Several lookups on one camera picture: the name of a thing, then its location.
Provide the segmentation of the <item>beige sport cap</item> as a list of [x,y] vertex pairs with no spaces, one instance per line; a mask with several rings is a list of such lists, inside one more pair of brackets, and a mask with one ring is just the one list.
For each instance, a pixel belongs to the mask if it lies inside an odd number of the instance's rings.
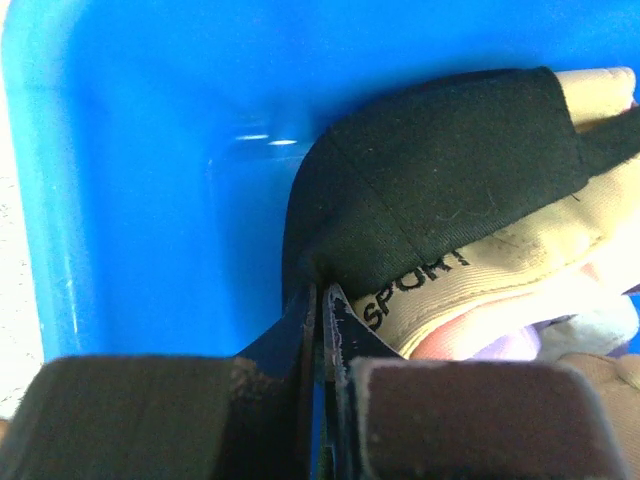
[[[578,132],[625,108],[637,109],[631,69],[553,73]],[[531,292],[587,264],[633,272],[639,280],[639,263],[629,255],[638,239],[639,151],[578,192],[419,266],[377,292],[345,296],[370,329],[412,359],[411,352],[429,333],[472,307]]]

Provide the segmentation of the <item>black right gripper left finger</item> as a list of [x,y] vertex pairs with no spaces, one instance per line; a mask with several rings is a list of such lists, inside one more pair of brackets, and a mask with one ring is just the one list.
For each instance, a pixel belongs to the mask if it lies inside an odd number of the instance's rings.
[[316,291],[233,357],[46,364],[1,443],[5,479],[306,479]]

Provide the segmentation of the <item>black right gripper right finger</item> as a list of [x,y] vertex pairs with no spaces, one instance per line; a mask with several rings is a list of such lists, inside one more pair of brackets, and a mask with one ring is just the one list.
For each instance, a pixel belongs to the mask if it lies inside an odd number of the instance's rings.
[[627,479],[596,391],[538,362],[406,360],[339,286],[322,301],[337,479]]

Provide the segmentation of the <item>black MLB cap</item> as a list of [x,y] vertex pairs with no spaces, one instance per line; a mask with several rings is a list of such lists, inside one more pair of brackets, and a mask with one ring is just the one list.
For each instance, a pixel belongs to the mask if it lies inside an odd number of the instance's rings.
[[453,75],[330,125],[289,195],[282,298],[359,298],[584,188],[639,151],[639,112],[578,132],[546,67]]

